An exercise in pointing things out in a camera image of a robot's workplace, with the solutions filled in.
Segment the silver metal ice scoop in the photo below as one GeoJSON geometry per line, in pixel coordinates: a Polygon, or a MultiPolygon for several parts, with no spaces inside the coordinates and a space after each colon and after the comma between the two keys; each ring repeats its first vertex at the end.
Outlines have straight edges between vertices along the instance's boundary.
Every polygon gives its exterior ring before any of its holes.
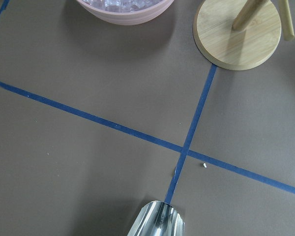
{"type": "Polygon", "coordinates": [[[141,208],[128,236],[184,236],[185,222],[170,204],[152,201],[141,208]]]}

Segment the pink bowl with ice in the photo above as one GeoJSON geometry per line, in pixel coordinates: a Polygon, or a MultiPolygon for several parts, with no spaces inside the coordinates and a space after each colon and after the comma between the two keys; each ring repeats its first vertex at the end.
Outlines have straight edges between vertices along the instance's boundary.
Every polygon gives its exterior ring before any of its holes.
{"type": "Polygon", "coordinates": [[[138,25],[162,14],[173,0],[79,0],[92,15],[116,25],[138,25]]]}

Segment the wooden stand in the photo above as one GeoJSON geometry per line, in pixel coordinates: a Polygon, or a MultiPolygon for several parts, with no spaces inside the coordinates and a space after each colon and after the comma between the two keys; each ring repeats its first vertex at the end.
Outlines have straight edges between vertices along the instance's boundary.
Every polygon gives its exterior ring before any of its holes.
{"type": "Polygon", "coordinates": [[[295,37],[287,0],[205,0],[197,8],[193,37],[202,55],[228,70],[248,70],[267,61],[280,39],[295,37]]]}

